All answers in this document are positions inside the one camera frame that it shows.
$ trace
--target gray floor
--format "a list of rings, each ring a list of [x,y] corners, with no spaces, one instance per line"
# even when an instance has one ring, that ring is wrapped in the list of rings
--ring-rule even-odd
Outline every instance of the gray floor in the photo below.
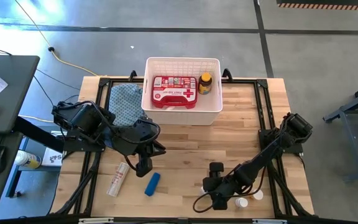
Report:
[[[92,27],[200,27],[257,29],[252,0],[21,0],[39,24]],[[266,29],[358,30],[358,11],[277,8],[260,0]],[[14,1],[0,0],[0,23],[30,24]],[[143,74],[148,57],[213,57],[236,77],[266,77],[259,34],[161,32],[44,32],[61,58],[100,75]],[[351,99],[358,90],[358,35],[267,35],[275,77],[285,79],[291,110],[313,126],[304,145],[306,174],[317,215],[358,221],[358,181],[342,176],[356,171],[341,123],[325,124],[324,115]],[[38,32],[0,25],[0,49],[41,57],[39,69],[75,87],[81,70],[57,62]],[[36,73],[54,103],[78,90]],[[51,105],[32,83],[21,114],[51,119]],[[0,217],[44,215],[56,177],[25,174],[25,197],[0,203]]]

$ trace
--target wooden table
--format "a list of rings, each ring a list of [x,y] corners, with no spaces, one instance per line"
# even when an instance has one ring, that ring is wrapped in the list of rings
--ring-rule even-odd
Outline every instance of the wooden table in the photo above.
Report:
[[[284,81],[281,78],[269,78],[267,81],[274,118],[279,126],[283,116],[290,111]],[[96,100],[98,83],[99,77],[84,77],[79,100]],[[228,202],[228,209],[224,211],[211,209],[205,213],[196,213],[192,210],[192,204],[199,196],[202,180],[208,174],[210,162],[223,162],[225,172],[229,172],[260,151],[257,137],[260,126],[252,85],[224,84],[223,110],[211,126],[161,125],[161,129],[158,141],[167,148],[167,153],[152,158],[154,168],[143,178],[136,177],[135,172],[130,170],[118,197],[109,196],[106,192],[117,165],[125,160],[112,149],[106,149],[102,154],[92,217],[272,218],[274,216],[267,175],[262,185],[265,197],[261,201],[249,198],[249,206],[246,209],[237,209],[232,199]],[[61,208],[77,187],[83,158],[84,153],[76,152],[64,160],[52,212]],[[289,189],[304,208],[313,213],[308,183],[300,159],[292,154],[285,154],[282,159]],[[137,162],[135,157],[132,157],[131,161]],[[144,190],[154,172],[160,173],[161,179],[156,193],[148,197],[144,194]],[[261,173],[254,183],[255,186],[260,182]],[[88,188],[85,189],[82,207],[86,204],[87,191]],[[280,208],[284,211],[282,194],[279,190],[278,195]],[[211,200],[205,197],[198,202],[197,207],[202,209],[209,205]]]

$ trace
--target red first aid kit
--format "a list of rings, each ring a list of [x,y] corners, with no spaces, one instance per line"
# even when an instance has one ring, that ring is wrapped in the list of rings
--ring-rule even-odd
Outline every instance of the red first aid kit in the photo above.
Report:
[[[186,106],[194,108],[197,102],[197,79],[195,77],[157,76],[153,80],[152,103],[157,108]]]

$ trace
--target red cross symbol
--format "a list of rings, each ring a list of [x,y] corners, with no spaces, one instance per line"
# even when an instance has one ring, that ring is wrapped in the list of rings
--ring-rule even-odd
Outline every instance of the red cross symbol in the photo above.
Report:
[[[186,92],[183,92],[184,95],[186,95],[187,98],[189,98],[191,95],[194,95],[193,92],[190,91],[190,89],[187,89]]]

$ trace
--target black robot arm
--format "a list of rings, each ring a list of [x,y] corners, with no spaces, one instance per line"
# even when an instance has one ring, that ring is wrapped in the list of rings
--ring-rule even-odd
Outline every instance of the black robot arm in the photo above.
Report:
[[[107,146],[126,159],[138,154],[135,166],[129,162],[138,177],[152,170],[151,157],[165,154],[165,147],[156,141],[160,127],[149,118],[140,118],[133,126],[114,126],[116,116],[92,101],[61,101],[53,107],[52,114],[53,122],[68,131],[63,150],[101,152]]]
[[[209,177],[203,179],[203,188],[212,199],[214,210],[227,209],[227,201],[234,193],[241,196],[246,189],[252,186],[259,173],[275,156],[284,149],[304,143],[312,133],[312,126],[300,115],[288,113],[280,126],[274,128],[266,136],[269,144],[251,161],[238,164],[227,176],[221,177],[223,164],[214,162],[210,164]]]

